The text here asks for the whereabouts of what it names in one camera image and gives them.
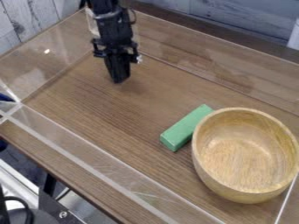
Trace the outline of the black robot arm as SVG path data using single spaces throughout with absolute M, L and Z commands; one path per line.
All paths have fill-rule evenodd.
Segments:
M 132 30 L 136 20 L 119 0 L 82 0 L 80 6 L 87 6 L 94 56 L 104 60 L 112 81 L 122 83 L 131 76 L 131 64 L 140 62 Z

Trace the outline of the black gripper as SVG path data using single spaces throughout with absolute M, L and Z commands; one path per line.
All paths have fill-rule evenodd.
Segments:
M 138 51 L 138 43 L 134 41 L 132 25 L 128 10 L 112 10 L 106 13 L 92 11 L 96 21 L 99 37 L 94 38 L 94 55 L 103 58 L 111 79 L 115 83 L 124 81 L 131 75 L 131 63 L 139 63 L 142 57 Z M 118 58 L 120 56 L 120 76 Z

